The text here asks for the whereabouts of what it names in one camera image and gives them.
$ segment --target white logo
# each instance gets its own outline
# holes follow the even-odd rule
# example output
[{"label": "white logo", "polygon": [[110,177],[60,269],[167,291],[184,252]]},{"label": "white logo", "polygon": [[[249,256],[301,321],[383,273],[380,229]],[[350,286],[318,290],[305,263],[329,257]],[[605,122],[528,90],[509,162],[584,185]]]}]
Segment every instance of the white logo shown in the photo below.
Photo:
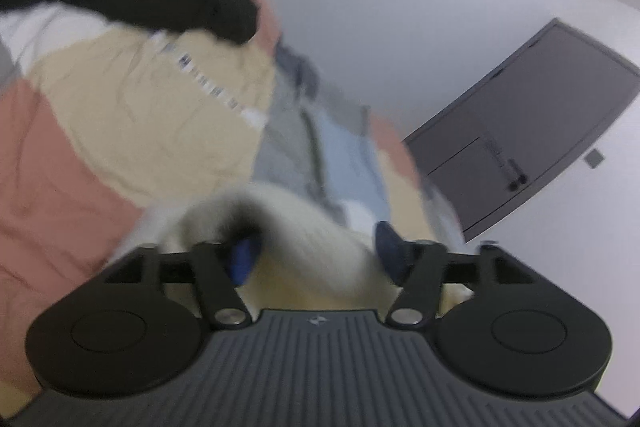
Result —
[{"label": "white logo", "polygon": [[326,317],[322,317],[322,315],[316,315],[315,317],[311,317],[309,319],[309,322],[312,323],[314,326],[322,326],[324,325],[324,323],[329,322],[329,319]]}]

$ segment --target patchwork blanket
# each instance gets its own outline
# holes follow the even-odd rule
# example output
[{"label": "patchwork blanket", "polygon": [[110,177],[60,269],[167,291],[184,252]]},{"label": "patchwork blanket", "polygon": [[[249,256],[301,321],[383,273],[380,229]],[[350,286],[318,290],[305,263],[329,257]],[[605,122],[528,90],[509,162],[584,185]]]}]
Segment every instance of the patchwork blanket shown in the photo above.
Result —
[{"label": "patchwork blanket", "polygon": [[204,31],[147,32],[41,4],[0,14],[0,381],[38,391],[31,321],[162,227],[249,180],[370,233],[445,240],[391,125],[308,60]]}]

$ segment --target ribbed gray surface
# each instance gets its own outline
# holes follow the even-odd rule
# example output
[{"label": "ribbed gray surface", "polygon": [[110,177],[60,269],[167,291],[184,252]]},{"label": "ribbed gray surface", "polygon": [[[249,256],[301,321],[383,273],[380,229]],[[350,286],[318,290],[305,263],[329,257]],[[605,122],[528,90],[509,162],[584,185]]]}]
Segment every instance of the ribbed gray surface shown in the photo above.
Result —
[{"label": "ribbed gray surface", "polygon": [[[315,319],[321,315],[327,319]],[[264,312],[217,333],[193,366],[131,398],[44,392],[24,427],[600,427],[623,420],[590,393],[548,403],[491,396],[440,363],[417,333],[373,312]]]}]

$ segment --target gray door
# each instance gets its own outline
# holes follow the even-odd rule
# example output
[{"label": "gray door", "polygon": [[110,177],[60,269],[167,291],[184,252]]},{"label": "gray door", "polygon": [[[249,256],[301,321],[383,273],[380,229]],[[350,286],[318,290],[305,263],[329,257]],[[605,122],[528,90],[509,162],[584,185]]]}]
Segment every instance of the gray door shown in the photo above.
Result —
[{"label": "gray door", "polygon": [[553,21],[406,142],[469,240],[578,158],[639,86],[638,68]]}]

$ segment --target silver screw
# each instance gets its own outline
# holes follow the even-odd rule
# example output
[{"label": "silver screw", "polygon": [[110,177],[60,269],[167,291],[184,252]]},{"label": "silver screw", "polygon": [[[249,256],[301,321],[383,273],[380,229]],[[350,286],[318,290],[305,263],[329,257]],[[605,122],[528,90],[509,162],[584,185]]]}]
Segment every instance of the silver screw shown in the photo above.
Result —
[{"label": "silver screw", "polygon": [[411,308],[400,308],[391,314],[391,319],[396,324],[413,326],[422,320],[422,314],[418,310]]},{"label": "silver screw", "polygon": [[238,308],[222,308],[214,315],[215,319],[225,326],[237,326],[242,324],[246,318],[246,313]]}]

